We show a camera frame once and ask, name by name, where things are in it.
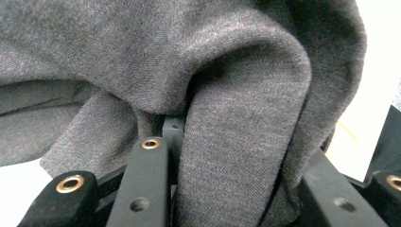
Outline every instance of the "gray cloth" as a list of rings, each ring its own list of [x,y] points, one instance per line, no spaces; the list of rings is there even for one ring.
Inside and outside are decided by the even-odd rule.
[[[297,185],[354,96],[366,48],[349,0],[5,0],[0,15],[0,85],[104,90],[45,154],[51,175],[102,176],[164,114],[187,114],[181,226],[294,221]]]

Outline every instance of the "brass insert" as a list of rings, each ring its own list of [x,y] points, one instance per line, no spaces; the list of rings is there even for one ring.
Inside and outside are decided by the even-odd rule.
[[[160,145],[160,142],[158,140],[148,139],[148,140],[144,141],[144,143],[142,143],[142,148],[153,149],[153,148],[159,147],[159,145]]]
[[[397,189],[398,191],[401,191],[401,178],[396,177],[396,176],[388,176],[387,183],[391,187]]]
[[[80,175],[69,176],[57,184],[56,190],[62,194],[78,190],[83,186],[84,179]]]

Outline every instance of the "cloth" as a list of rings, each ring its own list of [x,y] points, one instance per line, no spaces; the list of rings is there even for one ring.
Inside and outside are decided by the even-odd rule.
[[[297,185],[353,98],[365,49],[350,0],[0,5],[0,90],[51,79],[102,90],[44,155],[52,176],[72,167],[101,177],[164,115],[187,115],[174,211],[181,226],[295,221]],[[18,94],[1,97],[0,109],[36,103]]]

